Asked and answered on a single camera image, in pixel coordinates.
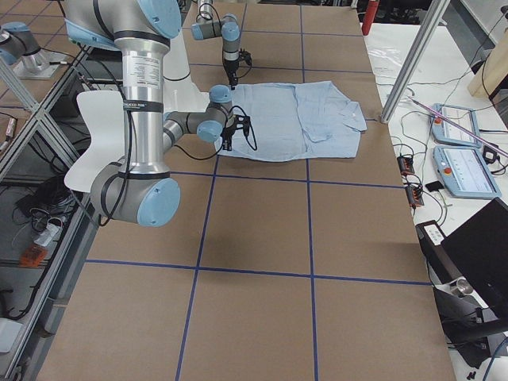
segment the computer screen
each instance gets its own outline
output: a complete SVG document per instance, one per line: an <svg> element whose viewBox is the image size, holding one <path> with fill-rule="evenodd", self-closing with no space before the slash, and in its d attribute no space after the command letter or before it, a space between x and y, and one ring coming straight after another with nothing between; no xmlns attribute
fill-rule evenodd
<svg viewBox="0 0 508 381"><path fill-rule="evenodd" d="M494 198L441 245L496 316L508 319L508 206Z"/></svg>

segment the red handle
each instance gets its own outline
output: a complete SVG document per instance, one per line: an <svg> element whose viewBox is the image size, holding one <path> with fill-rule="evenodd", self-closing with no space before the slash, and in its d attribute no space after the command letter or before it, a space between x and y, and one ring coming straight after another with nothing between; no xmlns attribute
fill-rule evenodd
<svg viewBox="0 0 508 381"><path fill-rule="evenodd" d="M367 36L371 31L372 23L374 22L375 14L378 11L379 0L370 0L365 12L364 23L362 24L362 33Z"/></svg>

